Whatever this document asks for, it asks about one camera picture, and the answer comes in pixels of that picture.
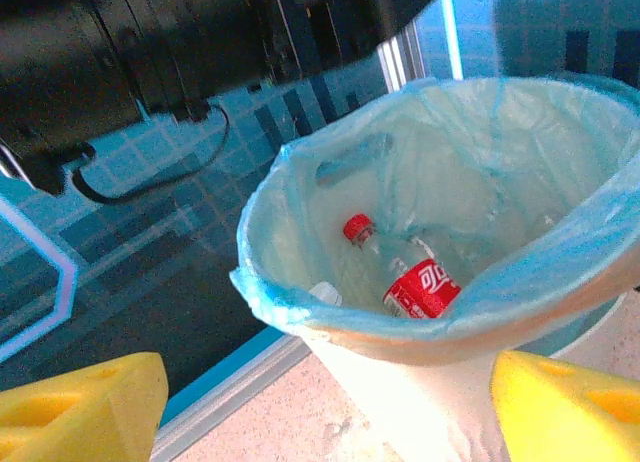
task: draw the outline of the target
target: trash can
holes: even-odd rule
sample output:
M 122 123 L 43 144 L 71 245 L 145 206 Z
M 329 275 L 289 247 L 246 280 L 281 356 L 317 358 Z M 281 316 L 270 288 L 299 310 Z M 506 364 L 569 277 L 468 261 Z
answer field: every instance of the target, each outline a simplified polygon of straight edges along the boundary
M 640 282 L 639 149 L 640 95 L 611 79 L 413 83 L 283 147 L 244 209 L 231 278 L 407 460 L 508 460 L 489 399 L 498 351 L 570 344 L 567 360 L 606 369 L 611 347 L 584 341 L 615 333 L 622 299 L 598 307 Z M 464 254 L 473 277 L 446 317 L 382 311 L 342 235 L 359 212 Z M 322 281 L 340 306 L 309 293 Z M 583 334 L 593 317 L 606 327 Z

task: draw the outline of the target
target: speckled floor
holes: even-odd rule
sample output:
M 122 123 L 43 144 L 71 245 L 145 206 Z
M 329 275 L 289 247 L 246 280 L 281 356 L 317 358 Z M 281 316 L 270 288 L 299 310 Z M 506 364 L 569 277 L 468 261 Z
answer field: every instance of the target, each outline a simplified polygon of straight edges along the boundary
M 640 294 L 610 371 L 640 380 Z M 313 355 L 200 439 L 178 462 L 401 462 Z

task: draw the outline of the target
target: yellow foam block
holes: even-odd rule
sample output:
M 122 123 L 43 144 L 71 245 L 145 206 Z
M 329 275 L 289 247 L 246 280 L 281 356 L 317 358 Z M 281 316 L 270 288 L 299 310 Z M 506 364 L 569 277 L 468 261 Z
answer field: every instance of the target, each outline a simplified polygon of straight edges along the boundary
M 491 394 L 512 462 L 640 461 L 640 382 L 505 351 Z
M 2 462 L 148 462 L 168 397 L 139 353 L 0 393 Z

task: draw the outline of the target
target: metal frame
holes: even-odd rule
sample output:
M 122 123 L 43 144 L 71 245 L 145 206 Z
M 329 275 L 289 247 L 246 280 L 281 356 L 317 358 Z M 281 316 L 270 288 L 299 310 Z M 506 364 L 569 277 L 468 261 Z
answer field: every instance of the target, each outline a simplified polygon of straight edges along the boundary
M 382 43 L 378 47 L 378 57 L 389 92 L 396 92 L 407 82 L 426 76 L 415 22 Z

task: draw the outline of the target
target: red bottle label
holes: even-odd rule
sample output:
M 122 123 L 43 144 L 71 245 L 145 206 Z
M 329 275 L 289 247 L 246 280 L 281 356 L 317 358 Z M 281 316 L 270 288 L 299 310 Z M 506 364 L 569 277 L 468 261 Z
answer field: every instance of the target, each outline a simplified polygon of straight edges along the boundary
M 460 287 L 433 259 L 426 259 L 394 282 L 383 302 L 394 315 L 436 318 L 460 293 Z

